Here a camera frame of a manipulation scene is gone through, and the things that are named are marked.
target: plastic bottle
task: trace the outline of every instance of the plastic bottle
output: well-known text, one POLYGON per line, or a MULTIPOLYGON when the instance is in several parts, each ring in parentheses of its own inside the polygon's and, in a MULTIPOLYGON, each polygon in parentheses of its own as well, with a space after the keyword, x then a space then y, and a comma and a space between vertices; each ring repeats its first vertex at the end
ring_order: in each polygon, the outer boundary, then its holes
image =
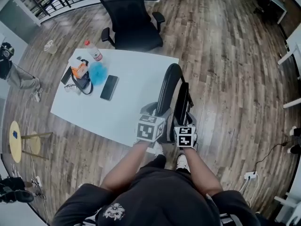
POLYGON ((99 49, 93 43, 90 43, 89 40, 85 41, 85 46, 88 50, 88 53, 95 59, 96 61, 100 61, 103 58, 103 55, 100 53, 99 49))

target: black phone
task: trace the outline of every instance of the black phone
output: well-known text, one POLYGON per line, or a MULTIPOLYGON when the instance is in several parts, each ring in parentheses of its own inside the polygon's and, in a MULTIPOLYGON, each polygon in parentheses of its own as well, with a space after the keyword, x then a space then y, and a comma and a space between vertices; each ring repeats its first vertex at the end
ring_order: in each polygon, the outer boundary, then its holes
POLYGON ((109 100, 109 101, 111 100, 118 79, 119 78, 117 76, 113 76, 113 75, 108 76, 107 81, 105 82, 105 85, 103 87, 102 94, 100 95, 101 99, 109 100))
POLYGON ((64 74, 64 76, 63 76, 62 79, 61 79, 61 82, 62 82, 64 85, 67 84, 69 78, 71 77, 71 74, 72 74, 72 69, 71 69, 71 67, 69 67, 69 68, 67 69, 66 73, 64 74))

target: black and white marker cube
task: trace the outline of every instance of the black and white marker cube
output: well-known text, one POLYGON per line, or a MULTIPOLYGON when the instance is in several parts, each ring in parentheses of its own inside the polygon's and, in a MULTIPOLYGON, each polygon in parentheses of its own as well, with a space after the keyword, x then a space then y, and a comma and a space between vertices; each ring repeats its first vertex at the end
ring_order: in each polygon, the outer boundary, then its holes
POLYGON ((164 131, 165 119, 142 114, 137 123, 137 139, 155 142, 164 131))
POLYGON ((175 127, 175 138, 178 147, 193 147, 197 138, 196 128, 192 127, 175 127))

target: yellow stool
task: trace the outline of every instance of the yellow stool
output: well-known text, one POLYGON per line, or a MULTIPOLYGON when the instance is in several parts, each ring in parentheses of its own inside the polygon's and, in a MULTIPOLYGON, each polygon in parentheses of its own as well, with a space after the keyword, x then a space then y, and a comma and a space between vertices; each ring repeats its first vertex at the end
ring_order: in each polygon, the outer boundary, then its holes
POLYGON ((46 159, 46 160, 48 159, 39 156, 37 154, 40 152, 40 148, 41 148, 40 136, 50 135, 52 134, 52 132, 36 133, 34 131, 33 133, 34 134, 32 135, 21 136, 18 123, 16 121, 13 121, 11 123, 9 129, 9 147, 10 147, 11 155, 16 163, 20 162, 22 152, 31 156, 40 157, 42 159, 46 159), (31 150, 34 154, 22 150, 22 143, 21 143, 22 139, 30 139, 30 144, 32 145, 31 150))

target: gray pants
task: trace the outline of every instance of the gray pants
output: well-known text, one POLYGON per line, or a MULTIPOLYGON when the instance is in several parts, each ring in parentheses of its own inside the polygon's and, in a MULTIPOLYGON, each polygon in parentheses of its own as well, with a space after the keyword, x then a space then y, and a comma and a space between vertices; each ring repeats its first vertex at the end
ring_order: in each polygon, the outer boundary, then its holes
POLYGON ((7 76, 7 82, 9 85, 16 87, 18 89, 38 89, 40 88, 39 79, 33 78, 26 72, 17 70, 17 68, 12 65, 7 76))

